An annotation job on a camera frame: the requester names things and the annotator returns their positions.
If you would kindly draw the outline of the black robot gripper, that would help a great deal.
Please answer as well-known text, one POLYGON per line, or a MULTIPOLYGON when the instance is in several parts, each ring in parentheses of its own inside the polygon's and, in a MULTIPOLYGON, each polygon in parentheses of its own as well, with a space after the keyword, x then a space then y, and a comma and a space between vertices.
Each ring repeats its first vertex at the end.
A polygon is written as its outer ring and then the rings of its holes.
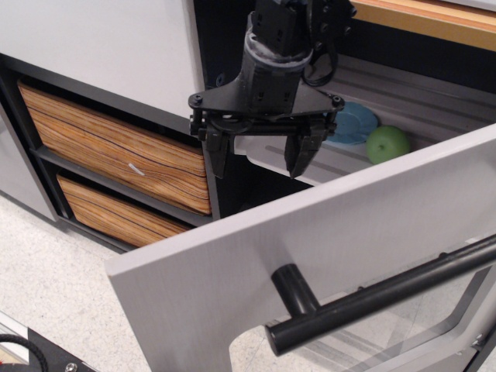
POLYGON ((190 133, 205 142, 217 178, 224 178, 229 139, 235 136, 286 136, 289 176, 303 175, 345 106, 341 97, 318 90, 325 79, 306 78, 314 54, 299 47, 283 55, 247 33, 236 79, 190 96, 190 133))

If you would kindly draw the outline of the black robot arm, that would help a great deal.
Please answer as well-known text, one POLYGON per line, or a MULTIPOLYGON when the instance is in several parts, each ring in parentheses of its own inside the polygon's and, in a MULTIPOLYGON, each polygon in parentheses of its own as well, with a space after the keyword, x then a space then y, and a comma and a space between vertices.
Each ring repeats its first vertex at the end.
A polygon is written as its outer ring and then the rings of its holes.
POLYGON ((236 78, 188 99, 190 133, 204 143, 216 177, 225 174, 236 136, 284 136, 290 177, 305 172, 345 106, 320 87, 336 72, 334 41, 356 12, 349 1, 256 3, 236 78))

